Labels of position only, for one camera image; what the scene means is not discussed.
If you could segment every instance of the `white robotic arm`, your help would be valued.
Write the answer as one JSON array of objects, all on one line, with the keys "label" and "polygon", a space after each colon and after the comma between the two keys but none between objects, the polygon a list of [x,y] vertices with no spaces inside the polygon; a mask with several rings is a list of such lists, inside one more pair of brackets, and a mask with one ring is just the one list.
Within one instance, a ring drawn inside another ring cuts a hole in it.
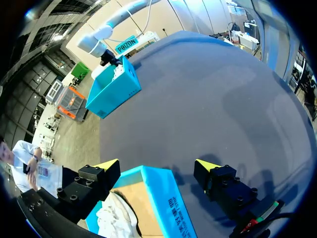
[{"label": "white robotic arm", "polygon": [[115,26],[145,8],[148,3],[154,4],[159,1],[160,0],[137,0],[124,6],[119,11],[115,12],[92,35],[84,36],[78,42],[77,46],[95,57],[101,57],[106,51],[106,45],[102,43],[101,40],[109,38],[112,35]]}]

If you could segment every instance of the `white shirt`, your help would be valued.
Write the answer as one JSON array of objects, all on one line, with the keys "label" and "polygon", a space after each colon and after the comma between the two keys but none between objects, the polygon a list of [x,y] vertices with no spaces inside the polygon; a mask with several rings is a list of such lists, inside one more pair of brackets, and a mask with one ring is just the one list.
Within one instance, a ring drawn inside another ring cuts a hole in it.
[{"label": "white shirt", "polygon": [[[22,191],[26,192],[31,189],[27,181],[26,174],[23,172],[23,163],[28,164],[33,157],[34,151],[38,146],[32,145],[26,141],[19,140],[14,146],[12,152],[14,154],[14,163],[12,168],[12,175],[16,186]],[[47,171],[47,175],[38,174],[36,176],[36,186],[43,187],[47,192],[57,198],[56,189],[62,186],[62,166],[57,166],[51,162],[42,159],[38,162],[37,168]]]}]

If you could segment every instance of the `cardboard bottom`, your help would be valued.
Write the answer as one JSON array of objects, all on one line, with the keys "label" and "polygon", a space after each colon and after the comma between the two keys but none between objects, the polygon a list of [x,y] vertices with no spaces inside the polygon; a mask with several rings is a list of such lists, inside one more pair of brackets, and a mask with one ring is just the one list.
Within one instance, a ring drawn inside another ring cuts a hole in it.
[{"label": "cardboard bottom", "polygon": [[163,237],[143,182],[115,188],[112,191],[117,191],[134,210],[143,238]]}]

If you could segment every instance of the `green bin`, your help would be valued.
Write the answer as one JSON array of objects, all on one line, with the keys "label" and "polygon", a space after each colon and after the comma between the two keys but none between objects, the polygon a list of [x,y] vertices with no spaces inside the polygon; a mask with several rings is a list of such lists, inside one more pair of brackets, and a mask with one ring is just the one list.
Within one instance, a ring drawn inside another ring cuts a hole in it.
[{"label": "green bin", "polygon": [[79,62],[74,67],[73,71],[71,72],[79,80],[83,80],[87,73],[89,73],[89,69],[85,66],[82,62]]}]

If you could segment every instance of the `white cloth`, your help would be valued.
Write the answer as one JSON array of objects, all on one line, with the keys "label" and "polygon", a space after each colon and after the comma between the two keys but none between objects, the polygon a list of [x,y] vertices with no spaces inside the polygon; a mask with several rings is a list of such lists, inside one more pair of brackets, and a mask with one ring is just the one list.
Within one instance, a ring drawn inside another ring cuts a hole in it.
[{"label": "white cloth", "polygon": [[96,213],[98,234],[107,238],[141,238],[137,232],[137,218],[129,205],[117,194],[110,192]]},{"label": "white cloth", "polygon": [[[29,182],[27,181],[26,174],[23,172],[23,163],[28,164],[37,148],[38,146],[19,140],[12,150],[14,154],[14,164],[11,166],[12,175],[16,186],[22,192],[26,192],[31,189]],[[54,165],[49,161],[42,159],[38,162],[38,168],[39,167],[47,169],[48,175],[43,176],[35,173],[36,186],[38,188],[45,188],[47,192],[57,198],[56,189],[62,186],[62,166]]]}]

